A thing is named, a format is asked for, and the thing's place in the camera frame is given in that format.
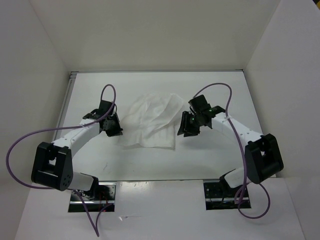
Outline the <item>white pleated skirt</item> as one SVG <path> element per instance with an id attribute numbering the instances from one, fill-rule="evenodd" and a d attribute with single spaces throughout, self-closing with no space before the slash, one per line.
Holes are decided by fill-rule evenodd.
<path id="1" fill-rule="evenodd" d="M 123 132 L 117 145 L 173 150 L 175 124 L 181 118 L 184 106 L 184 100 L 175 93 L 139 96 L 120 121 Z"/>

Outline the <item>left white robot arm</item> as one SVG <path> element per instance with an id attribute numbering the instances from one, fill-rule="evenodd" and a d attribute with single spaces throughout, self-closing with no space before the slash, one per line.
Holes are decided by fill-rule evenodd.
<path id="1" fill-rule="evenodd" d="M 101 100 L 99 107 L 87 113 L 79 128 L 72 129 L 51 143 L 38 145 L 31 172 L 33 183 L 59 191 L 76 190 L 88 200 L 99 196 L 99 179 L 95 176 L 75 172 L 73 157 L 91 139 L 102 132 L 108 137 L 122 135 L 117 114 L 117 105 Z"/>

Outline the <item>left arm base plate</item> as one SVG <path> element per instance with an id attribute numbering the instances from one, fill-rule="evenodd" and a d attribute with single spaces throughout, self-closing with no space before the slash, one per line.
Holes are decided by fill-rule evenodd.
<path id="1" fill-rule="evenodd" d="M 82 197 L 89 212 L 98 213 L 114 212 L 115 211 L 115 199 L 116 199 L 117 183 L 110 181 L 100 181 L 98 190 L 93 194 L 77 190 Z M 70 201 L 68 206 L 69 213 L 83 213 L 85 208 L 80 197 L 71 192 Z"/>

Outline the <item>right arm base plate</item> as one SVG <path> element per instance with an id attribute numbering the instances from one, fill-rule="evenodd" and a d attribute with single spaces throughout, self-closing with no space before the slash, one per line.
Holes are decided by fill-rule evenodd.
<path id="1" fill-rule="evenodd" d="M 204 197 L 206 210 L 232 210 L 237 209 L 238 205 L 234 198 L 237 191 L 241 188 L 230 188 L 225 183 L 218 180 L 204 181 Z"/>

